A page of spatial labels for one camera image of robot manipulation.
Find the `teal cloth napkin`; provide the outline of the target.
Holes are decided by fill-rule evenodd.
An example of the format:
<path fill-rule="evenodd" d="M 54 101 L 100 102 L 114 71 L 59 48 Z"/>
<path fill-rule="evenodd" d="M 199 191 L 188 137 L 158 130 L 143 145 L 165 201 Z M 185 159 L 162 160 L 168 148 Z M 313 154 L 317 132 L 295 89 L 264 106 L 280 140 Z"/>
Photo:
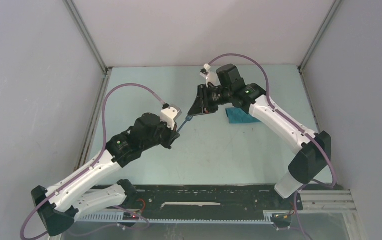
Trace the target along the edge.
<path fill-rule="evenodd" d="M 260 123 L 256 118 L 246 114 L 239 108 L 229 107 L 225 109 L 229 124 L 252 124 Z"/>

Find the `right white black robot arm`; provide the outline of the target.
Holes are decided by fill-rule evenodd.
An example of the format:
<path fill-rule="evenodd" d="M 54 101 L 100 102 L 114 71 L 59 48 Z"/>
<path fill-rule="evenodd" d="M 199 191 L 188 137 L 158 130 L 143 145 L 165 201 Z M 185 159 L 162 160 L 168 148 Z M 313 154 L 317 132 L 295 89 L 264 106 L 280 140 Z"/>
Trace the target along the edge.
<path fill-rule="evenodd" d="M 313 181 L 330 163 L 331 137 L 325 131 L 316 133 L 295 121 L 256 83 L 245 84 L 235 65 L 221 66 L 215 72 L 210 68 L 205 64 L 200 70 L 206 82 L 197 86 L 196 98 L 187 115 L 213 114 L 220 105 L 232 104 L 287 143 L 295 156 L 269 196 L 272 207 L 284 208 L 290 195 Z"/>

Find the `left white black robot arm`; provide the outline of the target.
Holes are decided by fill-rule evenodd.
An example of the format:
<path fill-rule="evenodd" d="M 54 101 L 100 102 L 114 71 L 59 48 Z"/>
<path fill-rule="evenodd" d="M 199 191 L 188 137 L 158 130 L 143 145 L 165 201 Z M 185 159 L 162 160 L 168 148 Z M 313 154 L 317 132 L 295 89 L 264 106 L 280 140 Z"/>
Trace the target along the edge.
<path fill-rule="evenodd" d="M 159 115 L 144 113 L 134 125 L 113 136 L 92 160 L 70 176 L 48 188 L 38 185 L 31 191 L 37 213 L 51 237 L 67 231 L 86 213 L 122 205 L 131 208 L 137 202 L 132 184 L 121 179 L 107 192 L 86 194 L 100 180 L 119 171 L 152 147 L 171 149 L 179 138 L 173 110 Z"/>

